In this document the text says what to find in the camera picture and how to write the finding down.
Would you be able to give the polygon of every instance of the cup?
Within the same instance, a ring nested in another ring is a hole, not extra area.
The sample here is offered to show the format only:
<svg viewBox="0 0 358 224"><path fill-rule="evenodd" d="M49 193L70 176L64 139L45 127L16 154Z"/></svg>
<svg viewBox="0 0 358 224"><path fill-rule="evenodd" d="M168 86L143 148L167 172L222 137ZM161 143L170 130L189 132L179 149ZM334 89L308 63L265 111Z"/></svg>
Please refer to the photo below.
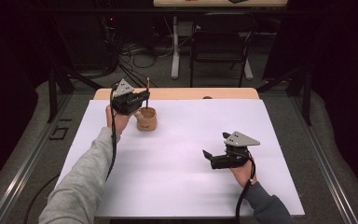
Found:
<svg viewBox="0 0 358 224"><path fill-rule="evenodd" d="M152 107L142 107L135 113L136 127L139 131L151 132L157 128L157 113Z"/></svg>

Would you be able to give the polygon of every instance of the wooden tabletop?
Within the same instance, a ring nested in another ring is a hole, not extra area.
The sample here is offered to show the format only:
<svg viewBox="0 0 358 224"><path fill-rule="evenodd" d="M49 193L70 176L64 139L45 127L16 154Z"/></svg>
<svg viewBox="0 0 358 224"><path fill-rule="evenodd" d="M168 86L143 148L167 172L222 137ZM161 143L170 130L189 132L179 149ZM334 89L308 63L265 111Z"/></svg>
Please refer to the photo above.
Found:
<svg viewBox="0 0 358 224"><path fill-rule="evenodd" d="M286 7L288 0L247 0L233 4L228 0L154 0L155 7Z"/></svg>
<svg viewBox="0 0 358 224"><path fill-rule="evenodd" d="M150 100L190 100L205 96L214 99L260 99L253 88L150 88ZM94 100L109 100L111 89L99 89Z"/></svg>

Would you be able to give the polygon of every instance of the hand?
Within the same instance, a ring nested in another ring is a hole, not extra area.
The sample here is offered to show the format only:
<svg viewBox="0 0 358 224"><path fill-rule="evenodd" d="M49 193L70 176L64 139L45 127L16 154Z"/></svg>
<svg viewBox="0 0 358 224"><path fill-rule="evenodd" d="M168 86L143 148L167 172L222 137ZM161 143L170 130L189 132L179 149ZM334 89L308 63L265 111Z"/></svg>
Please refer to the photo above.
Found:
<svg viewBox="0 0 358 224"><path fill-rule="evenodd" d="M247 161L242 167L229 168L229 170L232 172L232 174L234 174L235 179L237 179L237 182L241 185L241 187L244 188L249 178L251 177L252 162ZM252 185L255 184L256 182L257 182L257 175L255 174L252 180Z"/></svg>
<svg viewBox="0 0 358 224"><path fill-rule="evenodd" d="M106 125L107 127L112 128L112 111L110 109L110 105L106 106L105 111L106 111ZM127 124L129 123L129 120L133 114L122 115L122 114L118 114L115 110L113 110L113 113L115 114L116 132L122 134L124 129L127 127Z"/></svg>

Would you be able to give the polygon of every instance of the dark gray sleeve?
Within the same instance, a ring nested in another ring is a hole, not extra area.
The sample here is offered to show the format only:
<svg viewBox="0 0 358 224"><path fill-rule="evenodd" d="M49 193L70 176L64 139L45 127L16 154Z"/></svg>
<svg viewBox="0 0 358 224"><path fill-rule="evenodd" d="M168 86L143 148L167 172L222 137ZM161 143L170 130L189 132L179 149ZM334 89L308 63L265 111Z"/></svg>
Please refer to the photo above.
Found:
<svg viewBox="0 0 358 224"><path fill-rule="evenodd" d="M111 136L110 128L102 128L90 149L49 195L39 223L93 223L112 161Z"/></svg>
<svg viewBox="0 0 358 224"><path fill-rule="evenodd" d="M269 195L258 181L248 189L245 199L254 209L255 219L262 224L296 223L282 201Z"/></svg>

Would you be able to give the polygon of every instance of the chair backrest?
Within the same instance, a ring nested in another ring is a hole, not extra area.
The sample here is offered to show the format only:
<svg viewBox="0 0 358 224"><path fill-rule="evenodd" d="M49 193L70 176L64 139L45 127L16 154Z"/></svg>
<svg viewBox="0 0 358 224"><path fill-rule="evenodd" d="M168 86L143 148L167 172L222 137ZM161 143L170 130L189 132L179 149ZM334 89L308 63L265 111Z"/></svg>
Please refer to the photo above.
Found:
<svg viewBox="0 0 358 224"><path fill-rule="evenodd" d="M254 32L257 22L249 13L208 12L193 21L192 32L242 33Z"/></svg>

